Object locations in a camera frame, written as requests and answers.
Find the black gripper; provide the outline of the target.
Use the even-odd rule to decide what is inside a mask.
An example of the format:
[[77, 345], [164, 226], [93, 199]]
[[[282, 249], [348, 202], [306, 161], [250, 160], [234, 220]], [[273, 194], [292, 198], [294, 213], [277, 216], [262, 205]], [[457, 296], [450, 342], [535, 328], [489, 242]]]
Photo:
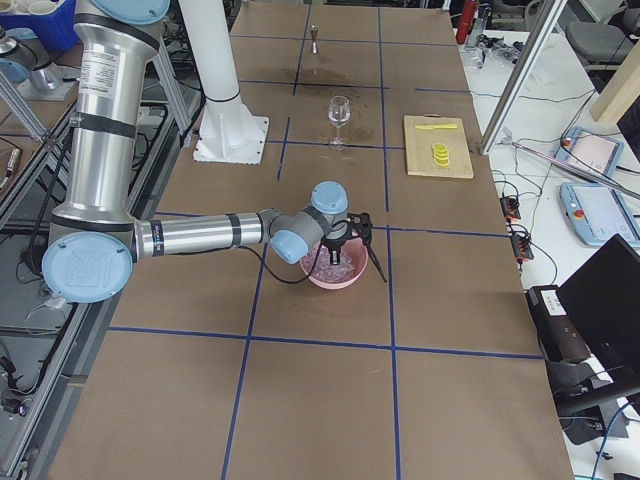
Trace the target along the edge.
[[334, 224], [329, 234], [323, 238], [323, 244], [320, 243], [318, 245], [317, 263], [329, 263], [328, 249], [330, 249], [330, 264], [338, 265], [340, 263], [340, 249], [351, 238], [352, 224], [350, 222], [337, 222]]

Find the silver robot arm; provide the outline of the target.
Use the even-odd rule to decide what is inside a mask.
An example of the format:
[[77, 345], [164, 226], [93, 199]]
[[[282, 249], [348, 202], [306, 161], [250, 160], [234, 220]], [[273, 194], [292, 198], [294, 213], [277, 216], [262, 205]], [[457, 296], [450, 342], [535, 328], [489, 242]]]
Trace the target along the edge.
[[316, 185], [294, 215], [277, 209], [214, 216], [155, 217], [169, 165], [142, 190], [141, 218], [129, 203], [145, 71], [161, 53], [166, 1], [80, 1], [74, 28], [83, 46], [65, 200], [52, 212], [41, 262], [49, 290], [80, 304], [106, 300], [127, 284], [136, 262], [268, 244], [293, 264], [329, 251], [338, 262], [353, 231], [344, 187]]

